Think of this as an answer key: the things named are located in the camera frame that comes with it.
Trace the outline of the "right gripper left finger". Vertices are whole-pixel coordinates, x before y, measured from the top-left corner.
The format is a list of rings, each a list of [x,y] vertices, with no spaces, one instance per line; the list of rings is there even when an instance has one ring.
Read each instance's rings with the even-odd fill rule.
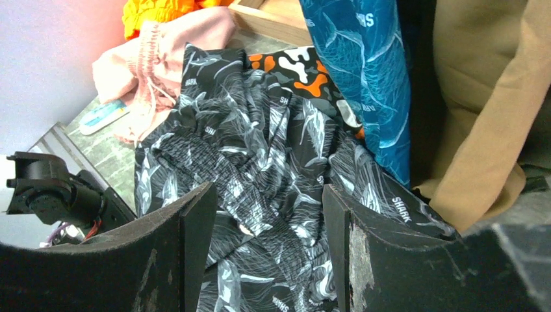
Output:
[[[1,247],[2,311],[195,311],[217,191],[173,203],[81,244]]]

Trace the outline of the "dark leaf print shorts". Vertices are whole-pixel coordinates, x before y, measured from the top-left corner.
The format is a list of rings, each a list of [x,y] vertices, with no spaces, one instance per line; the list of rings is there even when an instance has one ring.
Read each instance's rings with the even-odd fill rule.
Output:
[[[187,44],[181,68],[175,107],[136,148],[135,202],[146,215],[215,185],[198,311],[336,311],[326,184],[415,231],[457,236],[311,100],[253,68],[245,51]]]

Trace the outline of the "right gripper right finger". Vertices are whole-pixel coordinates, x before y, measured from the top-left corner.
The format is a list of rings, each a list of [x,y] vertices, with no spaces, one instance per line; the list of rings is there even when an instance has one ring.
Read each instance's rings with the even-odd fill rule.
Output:
[[[322,194],[341,311],[549,311],[550,226],[493,224],[446,241],[333,185]]]

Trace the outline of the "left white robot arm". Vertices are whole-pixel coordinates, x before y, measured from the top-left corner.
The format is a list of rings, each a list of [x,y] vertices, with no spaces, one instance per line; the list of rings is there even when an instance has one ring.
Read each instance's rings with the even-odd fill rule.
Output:
[[[88,226],[105,205],[102,193],[71,174],[58,156],[21,151],[1,156],[1,211],[7,215]]]

